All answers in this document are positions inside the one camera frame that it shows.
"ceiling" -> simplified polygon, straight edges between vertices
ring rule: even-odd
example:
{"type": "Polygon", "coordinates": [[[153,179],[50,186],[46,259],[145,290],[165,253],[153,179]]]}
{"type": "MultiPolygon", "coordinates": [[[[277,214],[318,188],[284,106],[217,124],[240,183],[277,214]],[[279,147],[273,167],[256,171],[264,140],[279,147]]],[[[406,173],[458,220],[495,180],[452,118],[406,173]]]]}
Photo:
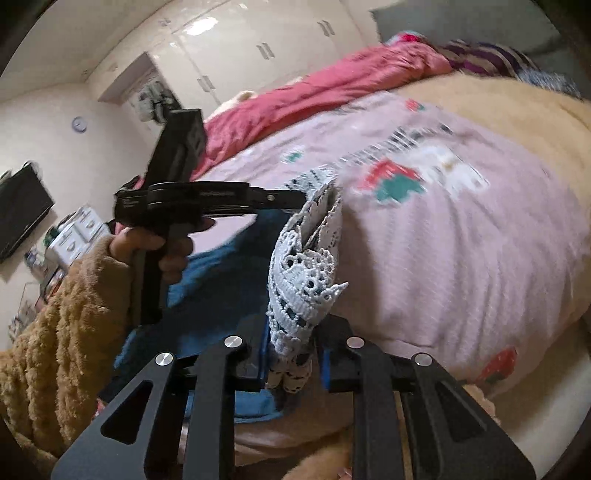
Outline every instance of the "ceiling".
{"type": "Polygon", "coordinates": [[[0,76],[0,102],[81,82],[135,27],[170,0],[57,0],[22,41],[0,76]]]}

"hand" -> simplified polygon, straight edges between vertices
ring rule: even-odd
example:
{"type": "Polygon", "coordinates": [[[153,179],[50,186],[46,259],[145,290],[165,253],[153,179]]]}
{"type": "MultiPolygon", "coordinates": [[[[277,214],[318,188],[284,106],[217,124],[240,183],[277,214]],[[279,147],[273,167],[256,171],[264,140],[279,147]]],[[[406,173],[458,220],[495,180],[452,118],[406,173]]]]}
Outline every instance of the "hand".
{"type": "MultiPolygon", "coordinates": [[[[199,232],[210,229],[215,224],[211,218],[203,218],[199,232]]],[[[142,227],[126,228],[117,235],[109,246],[111,256],[120,262],[130,264],[136,250],[158,250],[164,245],[164,239],[142,227]]],[[[158,266],[163,272],[166,283],[178,283],[187,267],[187,256],[193,252],[193,241],[189,237],[171,242],[167,254],[162,257],[158,266]]]]}

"red blanket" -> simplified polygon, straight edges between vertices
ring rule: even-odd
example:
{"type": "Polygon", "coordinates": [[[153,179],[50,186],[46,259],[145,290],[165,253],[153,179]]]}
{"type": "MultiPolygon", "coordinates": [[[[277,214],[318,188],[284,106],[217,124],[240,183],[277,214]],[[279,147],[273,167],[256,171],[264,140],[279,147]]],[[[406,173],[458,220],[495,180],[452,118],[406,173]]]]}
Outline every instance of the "red blanket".
{"type": "Polygon", "coordinates": [[[220,113],[206,123],[207,150],[192,180],[273,133],[352,100],[450,73],[449,62],[423,43],[380,45],[220,113]]]}

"silver screw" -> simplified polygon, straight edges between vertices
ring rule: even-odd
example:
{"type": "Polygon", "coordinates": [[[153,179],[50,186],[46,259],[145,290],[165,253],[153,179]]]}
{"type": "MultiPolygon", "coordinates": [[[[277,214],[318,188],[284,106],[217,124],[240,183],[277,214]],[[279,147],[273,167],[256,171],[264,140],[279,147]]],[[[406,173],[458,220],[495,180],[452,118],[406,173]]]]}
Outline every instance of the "silver screw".
{"type": "Polygon", "coordinates": [[[160,365],[161,367],[165,367],[166,365],[171,364],[173,359],[174,359],[173,354],[168,353],[168,352],[162,352],[162,353],[159,353],[158,356],[156,357],[156,364],[160,365]]]}
{"type": "Polygon", "coordinates": [[[428,353],[418,353],[414,358],[414,361],[420,367],[428,367],[433,363],[433,357],[431,357],[431,355],[428,353]]]}
{"type": "Polygon", "coordinates": [[[223,341],[228,348],[237,348],[242,345],[242,339],[238,335],[230,335],[223,341]]]}
{"type": "Polygon", "coordinates": [[[347,346],[349,348],[361,348],[363,345],[365,345],[365,341],[360,337],[347,338],[347,346]]]}

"person's arm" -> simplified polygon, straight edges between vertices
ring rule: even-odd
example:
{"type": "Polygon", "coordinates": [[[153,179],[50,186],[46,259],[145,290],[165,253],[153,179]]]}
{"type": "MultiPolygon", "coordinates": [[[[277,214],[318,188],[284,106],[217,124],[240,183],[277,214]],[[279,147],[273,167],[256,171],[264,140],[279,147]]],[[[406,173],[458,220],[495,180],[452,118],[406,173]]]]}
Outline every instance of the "person's arm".
{"type": "MultiPolygon", "coordinates": [[[[192,249],[184,240],[160,264],[170,283],[180,279],[192,249]]],[[[125,339],[132,254],[163,242],[143,229],[101,239],[70,267],[12,349],[0,353],[0,414],[36,447],[60,456],[89,425],[125,339]]]]}

